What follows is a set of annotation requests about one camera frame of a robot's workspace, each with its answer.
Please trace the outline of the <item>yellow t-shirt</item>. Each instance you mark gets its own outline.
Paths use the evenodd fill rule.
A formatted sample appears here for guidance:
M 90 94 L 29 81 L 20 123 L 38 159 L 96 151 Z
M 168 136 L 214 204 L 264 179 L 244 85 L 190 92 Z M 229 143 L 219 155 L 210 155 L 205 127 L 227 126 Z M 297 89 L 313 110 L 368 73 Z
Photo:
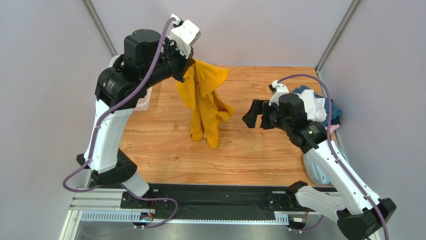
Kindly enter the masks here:
M 216 149 L 219 145 L 220 124 L 227 122 L 235 112 L 217 93 L 230 72 L 230 69 L 196 59 L 184 74 L 184 82 L 176 84 L 183 105 L 191 110 L 191 139 L 205 139 L 211 149 Z

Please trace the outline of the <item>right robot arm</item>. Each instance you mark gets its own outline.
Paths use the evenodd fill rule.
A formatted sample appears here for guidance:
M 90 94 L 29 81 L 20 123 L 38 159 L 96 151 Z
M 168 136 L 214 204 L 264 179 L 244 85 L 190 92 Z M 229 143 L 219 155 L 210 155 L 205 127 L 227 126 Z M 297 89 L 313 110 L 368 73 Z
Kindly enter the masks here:
M 385 228 L 396 204 L 390 198 L 381 198 L 360 179 L 322 124 L 308 120 L 298 95 L 282 94 L 276 102 L 254 99 L 242 120 L 248 128 L 255 128 L 258 116 L 262 129 L 286 132 L 290 141 L 320 167 L 340 195 L 337 199 L 298 181 L 285 190 L 294 206 L 314 210 L 332 220 L 348 240 L 366 240 Z

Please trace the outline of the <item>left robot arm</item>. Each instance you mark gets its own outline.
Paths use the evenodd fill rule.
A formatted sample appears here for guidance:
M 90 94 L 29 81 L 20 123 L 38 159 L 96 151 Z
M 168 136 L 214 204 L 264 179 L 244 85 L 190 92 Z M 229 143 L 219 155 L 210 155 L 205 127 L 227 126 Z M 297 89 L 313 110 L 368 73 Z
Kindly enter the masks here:
M 101 72 L 90 143 L 77 156 L 80 165 L 92 170 L 97 185 L 121 184 L 139 197 L 148 192 L 137 165 L 119 147 L 124 129 L 149 88 L 169 78 L 184 82 L 194 62 L 192 46 L 200 36 L 199 29 L 183 26 L 166 37 L 155 30 L 138 29 L 124 39 L 124 53 Z

